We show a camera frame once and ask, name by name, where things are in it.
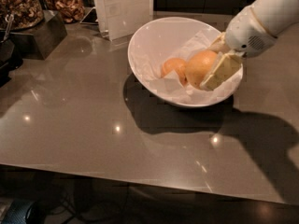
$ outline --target white bowl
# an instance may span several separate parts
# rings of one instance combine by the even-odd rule
[[[151,80],[160,79],[159,71],[162,64],[199,32],[205,37],[200,46],[205,48],[221,33],[201,21],[171,17],[150,21],[139,28],[131,38],[128,59],[134,75],[151,93],[171,105],[187,108],[214,105],[231,96],[243,77],[242,67],[214,91],[199,91],[189,85],[190,97],[184,97],[180,92],[160,93],[152,88]],[[149,66],[156,71],[152,72],[151,76],[149,76]]]

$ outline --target countertop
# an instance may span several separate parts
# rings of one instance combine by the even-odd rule
[[[66,29],[45,61],[24,60],[0,88],[0,163],[299,204],[299,26],[244,61],[233,96],[198,109],[144,89],[128,41]]]

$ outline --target glass jar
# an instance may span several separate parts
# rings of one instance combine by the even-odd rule
[[[0,0],[0,29],[7,27],[6,16],[14,15],[11,29],[18,30],[37,25],[44,19],[39,0]]]
[[[81,21],[84,17],[83,0],[45,0],[48,10],[58,10],[65,23]]]

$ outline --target bowl rim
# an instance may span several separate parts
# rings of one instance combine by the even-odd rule
[[[171,100],[168,100],[167,98],[164,98],[162,97],[161,95],[158,95],[157,93],[153,92],[150,90],[149,86],[146,84],[146,82],[140,80],[140,78],[138,77],[138,75],[136,74],[136,71],[135,71],[135,68],[132,66],[132,59],[131,59],[131,56],[130,56],[130,51],[131,51],[131,47],[132,47],[132,42],[134,41],[134,38],[138,35],[138,33],[143,30],[146,26],[148,26],[149,24],[151,23],[156,23],[156,22],[160,22],[160,21],[166,21],[166,20],[173,20],[173,19],[179,19],[179,20],[185,20],[185,21],[192,21],[192,22],[197,22],[197,23],[201,23],[203,25],[205,25],[207,28],[209,29],[212,29],[216,32],[218,32],[219,34],[221,33],[218,29],[216,29],[215,27],[207,24],[207,23],[204,23],[202,21],[199,21],[199,20],[196,20],[196,19],[191,19],[191,18],[185,18],[185,17],[180,17],[180,16],[175,16],[175,17],[165,17],[165,18],[159,18],[159,19],[155,19],[153,21],[149,21],[147,23],[145,23],[144,25],[142,25],[140,28],[138,28],[135,33],[132,35],[131,39],[130,39],[130,42],[129,42],[129,45],[128,45],[128,50],[127,50],[127,56],[128,56],[128,60],[129,60],[129,64],[130,64],[130,68],[134,74],[134,76],[137,78],[137,80],[140,82],[140,84],[142,86],[144,86],[150,93],[152,93],[153,95],[155,95],[156,97],[158,97],[159,99],[162,99],[164,101],[166,101],[167,103],[171,104],[171,105],[174,105],[174,106],[178,106],[178,107],[184,107],[184,108],[200,108],[200,107],[207,107],[207,106],[212,106],[212,105],[215,105],[215,104],[218,104],[226,99],[228,99],[232,94],[235,93],[235,91],[237,90],[237,88],[239,87],[240,83],[241,83],[241,80],[243,79],[243,75],[244,75],[244,70],[243,70],[243,64],[241,66],[241,74],[240,74],[240,79],[239,79],[239,82],[238,84],[235,85],[235,87],[229,92],[229,94],[227,96],[225,96],[224,98],[221,98],[221,99],[217,99],[216,101],[210,103],[210,104],[184,104],[184,103],[176,103],[176,102],[173,102]]]

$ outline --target gray countertop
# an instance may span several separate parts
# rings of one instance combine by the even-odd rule
[[[0,88],[2,164],[299,204],[298,26],[245,60],[234,96],[200,109],[143,89],[128,43],[66,29],[45,61],[24,60]]]

